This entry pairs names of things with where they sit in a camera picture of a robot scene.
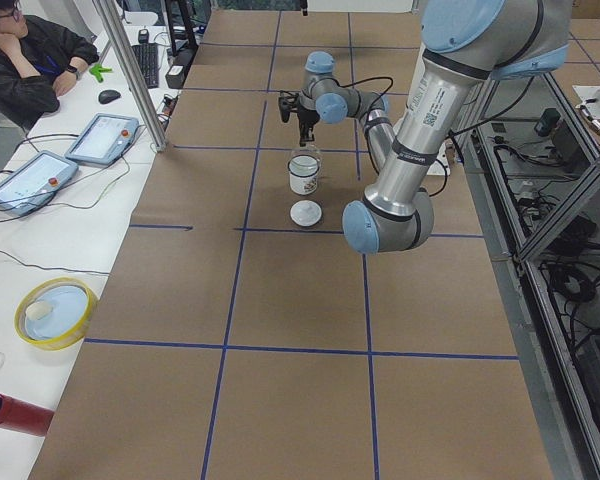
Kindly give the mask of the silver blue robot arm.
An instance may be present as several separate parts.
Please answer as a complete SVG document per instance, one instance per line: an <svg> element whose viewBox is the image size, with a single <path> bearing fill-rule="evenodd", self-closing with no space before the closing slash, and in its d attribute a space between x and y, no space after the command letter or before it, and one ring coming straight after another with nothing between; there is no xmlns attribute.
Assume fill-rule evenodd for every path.
<svg viewBox="0 0 600 480"><path fill-rule="evenodd" d="M318 121L354 118L363 129L379 174L342 215L345 239L363 254L423 244L434 212L422 182L435 162L470 90L488 79L533 77L566 60L569 1L430 1L421 17L424 73L398 129L373 92L345 88L334 59L309 54L297 97L301 139Z"/></svg>

